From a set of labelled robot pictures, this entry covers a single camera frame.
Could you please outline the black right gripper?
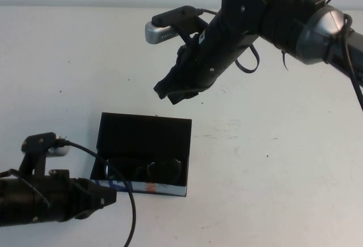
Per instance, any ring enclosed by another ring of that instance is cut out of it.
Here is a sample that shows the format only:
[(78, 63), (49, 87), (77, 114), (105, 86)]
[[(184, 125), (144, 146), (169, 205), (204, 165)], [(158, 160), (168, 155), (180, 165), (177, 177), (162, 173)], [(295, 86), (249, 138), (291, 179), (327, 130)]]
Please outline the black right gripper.
[(233, 63), (247, 74), (255, 72), (255, 68), (248, 69), (239, 63), (238, 58), (249, 48), (257, 55), (253, 46), (256, 39), (257, 35), (248, 31), (229, 28), (219, 12), (196, 43), (185, 50), (172, 70), (154, 86), (154, 91), (160, 99), (168, 97), (176, 105), (211, 87)]

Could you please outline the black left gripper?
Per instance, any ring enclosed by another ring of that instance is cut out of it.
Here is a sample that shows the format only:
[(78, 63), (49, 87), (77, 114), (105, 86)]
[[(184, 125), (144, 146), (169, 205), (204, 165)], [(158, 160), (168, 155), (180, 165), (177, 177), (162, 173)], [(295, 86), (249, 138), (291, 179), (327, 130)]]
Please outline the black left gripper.
[(53, 186), (47, 192), (50, 198), (47, 218), (51, 221), (84, 220), (94, 210), (112, 205), (117, 200), (115, 189), (94, 185), (83, 178), (70, 178), (68, 170), (51, 170), (49, 179)]

